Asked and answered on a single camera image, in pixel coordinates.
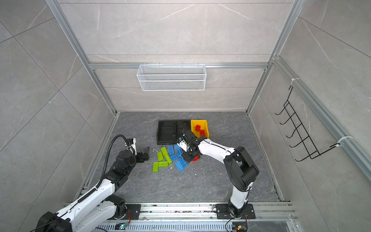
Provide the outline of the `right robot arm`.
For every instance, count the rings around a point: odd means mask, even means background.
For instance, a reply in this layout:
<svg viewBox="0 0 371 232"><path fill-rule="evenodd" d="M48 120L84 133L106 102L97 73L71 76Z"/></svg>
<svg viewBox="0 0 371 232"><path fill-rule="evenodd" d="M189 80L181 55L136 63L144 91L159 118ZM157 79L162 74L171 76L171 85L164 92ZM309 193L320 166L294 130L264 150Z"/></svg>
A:
<svg viewBox="0 0 371 232"><path fill-rule="evenodd" d="M260 171L244 147L229 148L205 136L197 137L191 130L178 139L177 145L183 149L182 157L188 163L206 155L225 165L233 190L228 205L217 206L216 211L240 218L253 210L248 206L248 196Z"/></svg>

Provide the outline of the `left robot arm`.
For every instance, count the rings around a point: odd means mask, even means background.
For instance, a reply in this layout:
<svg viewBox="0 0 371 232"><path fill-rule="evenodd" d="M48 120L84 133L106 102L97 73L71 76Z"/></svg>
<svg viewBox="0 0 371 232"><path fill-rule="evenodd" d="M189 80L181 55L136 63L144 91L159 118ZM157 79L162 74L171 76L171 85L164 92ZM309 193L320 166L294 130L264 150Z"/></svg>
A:
<svg viewBox="0 0 371 232"><path fill-rule="evenodd" d="M56 213L47 212L38 221L35 232L91 232L107 219L131 219L138 207L128 209L125 200L114 193L128 179L136 163L149 160L149 147L137 155L129 150L119 153L105 178L76 201Z"/></svg>

